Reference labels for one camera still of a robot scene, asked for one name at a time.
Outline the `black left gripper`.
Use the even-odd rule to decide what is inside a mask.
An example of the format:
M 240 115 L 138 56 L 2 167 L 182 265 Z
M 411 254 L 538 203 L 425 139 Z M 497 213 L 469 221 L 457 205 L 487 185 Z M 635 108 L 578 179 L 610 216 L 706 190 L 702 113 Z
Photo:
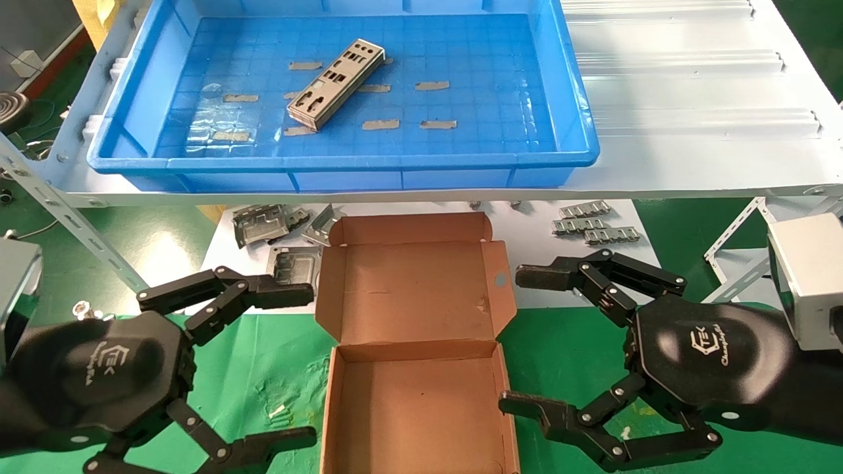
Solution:
M 196 473 L 265 473 L 274 457 L 316 444 L 313 427 L 226 443 L 186 402 L 203 346 L 248 309 L 313 303 L 310 283 L 280 283 L 220 266 L 136 295 L 145 312 L 126 320 L 30 328 L 19 342 L 19 450 L 63 452 L 105 444 L 84 473 L 159 473 L 124 457 L 172 421 L 207 453 Z M 162 315 L 195 304 L 184 332 Z

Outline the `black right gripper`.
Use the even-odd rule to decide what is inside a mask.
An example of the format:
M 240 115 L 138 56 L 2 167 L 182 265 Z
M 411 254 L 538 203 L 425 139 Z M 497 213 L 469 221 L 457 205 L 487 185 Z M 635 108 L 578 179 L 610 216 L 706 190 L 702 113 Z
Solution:
M 699 461 L 722 445 L 708 426 L 771 423 L 799 347 L 784 316 L 735 303 L 684 300 L 686 279 L 609 250 L 521 265 L 519 288 L 577 290 L 618 327 L 630 327 L 630 373 L 582 409 L 504 390 L 498 408 L 539 423 L 548 441 L 577 447 L 605 472 Z M 622 288 L 656 299 L 638 309 Z M 605 428 L 639 398 L 682 431 L 622 439 Z

